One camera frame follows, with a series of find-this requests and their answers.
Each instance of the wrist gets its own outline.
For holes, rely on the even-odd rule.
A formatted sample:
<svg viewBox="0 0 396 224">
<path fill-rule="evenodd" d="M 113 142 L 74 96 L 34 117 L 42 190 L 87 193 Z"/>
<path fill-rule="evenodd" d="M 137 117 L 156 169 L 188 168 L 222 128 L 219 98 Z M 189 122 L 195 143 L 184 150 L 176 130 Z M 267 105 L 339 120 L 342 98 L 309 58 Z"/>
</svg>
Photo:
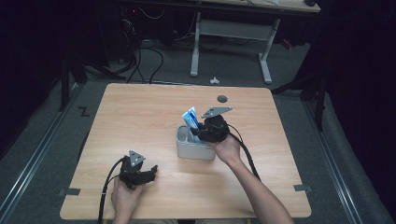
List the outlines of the wrist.
<svg viewBox="0 0 396 224">
<path fill-rule="evenodd" d="M 131 216 L 119 215 L 116 214 L 114 217 L 113 223 L 114 224 L 128 224 L 131 219 Z"/>
<path fill-rule="evenodd" d="M 228 167 L 230 167 L 231 170 L 235 170 L 239 167 L 243 167 L 245 164 L 242 162 L 240 158 L 238 158 L 237 160 L 228 161 L 227 165 Z"/>
</svg>

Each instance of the white metal frame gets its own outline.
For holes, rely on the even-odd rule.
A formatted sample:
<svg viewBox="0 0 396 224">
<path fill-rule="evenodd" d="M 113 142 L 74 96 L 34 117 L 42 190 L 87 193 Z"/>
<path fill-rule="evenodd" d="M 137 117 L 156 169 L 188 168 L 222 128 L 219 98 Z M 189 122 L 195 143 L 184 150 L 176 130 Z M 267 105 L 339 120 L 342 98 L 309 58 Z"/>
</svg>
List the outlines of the white metal frame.
<svg viewBox="0 0 396 224">
<path fill-rule="evenodd" d="M 266 84 L 271 84 L 272 79 L 268 69 L 267 57 L 274 41 L 280 19 L 275 20 L 272 26 L 246 24 L 228 21 L 201 20 L 201 13 L 197 13 L 195 26 L 195 42 L 192 53 L 191 72 L 192 77 L 198 76 L 199 64 L 199 37 L 200 35 L 218 35 L 234 38 L 265 40 L 267 42 L 263 53 L 259 54 L 259 61 L 262 67 L 262 75 Z"/>
</svg>

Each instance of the desk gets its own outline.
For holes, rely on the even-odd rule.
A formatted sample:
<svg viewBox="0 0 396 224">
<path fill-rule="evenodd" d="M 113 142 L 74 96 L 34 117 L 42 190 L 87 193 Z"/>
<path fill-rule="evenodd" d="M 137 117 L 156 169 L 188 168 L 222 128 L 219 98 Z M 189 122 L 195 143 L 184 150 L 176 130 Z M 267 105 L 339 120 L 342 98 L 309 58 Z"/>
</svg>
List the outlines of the desk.
<svg viewBox="0 0 396 224">
<path fill-rule="evenodd" d="M 228 102 L 217 101 L 219 95 Z M 147 159 L 142 171 L 158 164 L 133 218 L 255 217 L 248 197 L 231 170 L 213 161 L 177 156 L 176 130 L 181 115 L 195 106 L 232 106 L 223 117 L 241 134 L 262 182 L 285 204 L 292 217 L 311 214 L 272 94 L 264 88 L 127 85 L 107 86 L 77 170 L 70 184 L 80 194 L 67 195 L 63 219 L 97 219 L 102 187 L 114 163 L 134 150 Z M 248 160 L 241 152 L 242 159 Z M 114 217 L 107 190 L 104 218 Z"/>
</svg>

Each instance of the gray carpet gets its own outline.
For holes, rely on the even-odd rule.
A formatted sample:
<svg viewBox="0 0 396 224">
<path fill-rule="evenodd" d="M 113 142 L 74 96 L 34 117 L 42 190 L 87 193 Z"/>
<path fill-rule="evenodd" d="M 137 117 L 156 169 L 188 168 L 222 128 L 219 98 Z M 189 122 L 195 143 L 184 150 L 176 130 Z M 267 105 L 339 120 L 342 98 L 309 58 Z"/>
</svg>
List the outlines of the gray carpet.
<svg viewBox="0 0 396 224">
<path fill-rule="evenodd" d="M 266 87 L 274 89 L 294 79 L 308 45 L 291 50 L 274 45 L 268 58 L 273 84 L 263 83 L 256 52 L 260 42 L 244 46 L 235 44 L 203 43 L 199 76 L 190 77 L 191 46 L 174 45 L 172 48 L 156 44 L 153 49 L 162 53 L 163 66 L 154 80 L 210 85 L 216 77 L 220 86 Z M 161 62 L 161 57 L 150 50 L 142 49 L 140 71 L 146 80 Z M 95 113 L 108 83 L 119 82 L 103 76 L 89 75 L 89 81 L 70 105 L 59 130 L 49 144 L 49 150 L 35 172 L 7 223 L 95 223 L 95 221 L 65 221 L 59 216 L 64 197 L 58 196 L 61 189 L 70 184 L 78 163 L 78 153 L 89 132 Z M 138 74 L 132 83 L 141 82 Z M 275 95 L 276 106 L 290 142 L 303 183 L 312 188 L 307 193 L 312 215 L 296 218 L 296 223 L 349 223 L 344 207 L 339 199 L 328 168 L 323 159 L 320 143 L 311 118 L 294 91 Z M 58 114 L 60 105 L 60 85 L 51 92 L 49 99 L 37 109 L 29 124 L 7 156 L 0 161 L 0 202 L 11 190 L 26 163 L 35 151 L 45 131 Z M 88 117 L 81 116 L 86 107 Z M 326 139 L 332 149 L 357 207 L 361 211 L 363 223 L 393 223 L 386 209 L 378 200 L 370 181 L 353 154 L 350 145 L 336 119 L 332 104 L 326 101 L 323 117 Z"/>
</svg>

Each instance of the gray box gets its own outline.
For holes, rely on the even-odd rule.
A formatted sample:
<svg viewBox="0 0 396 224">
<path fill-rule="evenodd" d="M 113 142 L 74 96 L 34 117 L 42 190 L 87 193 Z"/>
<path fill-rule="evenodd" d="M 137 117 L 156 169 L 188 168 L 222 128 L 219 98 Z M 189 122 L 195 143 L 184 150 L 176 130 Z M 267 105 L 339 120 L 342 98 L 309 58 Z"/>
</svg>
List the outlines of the gray box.
<svg viewBox="0 0 396 224">
<path fill-rule="evenodd" d="M 216 152 L 204 141 L 194 142 L 186 125 L 179 126 L 176 132 L 177 155 L 180 158 L 213 161 Z"/>
</svg>

